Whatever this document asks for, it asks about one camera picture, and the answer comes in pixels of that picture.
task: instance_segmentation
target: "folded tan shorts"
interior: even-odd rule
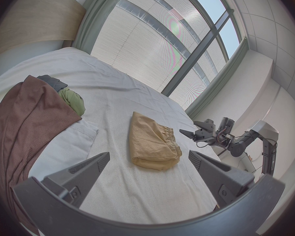
[[[173,167],[182,155],[172,128],[137,112],[132,115],[129,145],[134,164],[159,171]]]

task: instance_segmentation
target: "green curtain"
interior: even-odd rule
[[[196,98],[194,102],[186,109],[185,112],[191,119],[197,116],[197,114],[199,114],[207,105],[209,105],[213,98],[221,91],[224,85],[237,70],[247,51],[248,42],[247,38],[245,37],[240,42],[240,45],[237,47],[235,53],[228,60],[223,69],[212,80],[204,92],[201,93],[199,97]]]
[[[87,11],[72,47],[90,54],[106,18],[118,1],[119,0],[86,0],[83,7]]]

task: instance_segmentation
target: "brown garment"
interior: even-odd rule
[[[182,156],[173,129],[138,112],[132,114],[129,148],[131,162],[159,171],[173,167]]]
[[[81,117],[46,82],[28,76],[0,103],[0,198],[29,230],[36,227],[13,198],[46,145]]]

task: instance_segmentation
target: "bed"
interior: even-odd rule
[[[182,221],[212,212],[216,201],[188,159],[189,150],[219,160],[211,147],[197,148],[179,129],[197,128],[168,97],[127,74],[75,48],[64,48],[23,61],[0,76],[0,101],[28,75],[49,74],[84,99],[82,118],[98,124],[88,158],[110,152],[110,162],[80,209],[119,222],[158,224]],[[136,111],[172,127],[181,147],[180,162],[166,171],[131,163],[129,127]]]

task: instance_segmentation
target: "folded garment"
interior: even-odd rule
[[[79,115],[85,112],[84,101],[81,96],[69,88],[64,88],[58,92],[60,97]]]
[[[13,198],[47,144],[81,117],[43,80],[28,76],[0,102],[0,198],[29,230],[37,228]]]
[[[131,161],[149,169],[169,169],[182,155],[172,128],[157,124],[137,112],[132,114],[129,147]]]
[[[97,124],[84,119],[73,123],[46,146],[30,169],[28,177],[42,181],[45,176],[86,160],[97,134]]]
[[[37,77],[40,80],[43,80],[44,82],[48,83],[53,89],[56,90],[56,92],[59,92],[61,89],[64,89],[68,85],[66,83],[63,83],[62,81],[50,77],[49,75],[42,75]]]

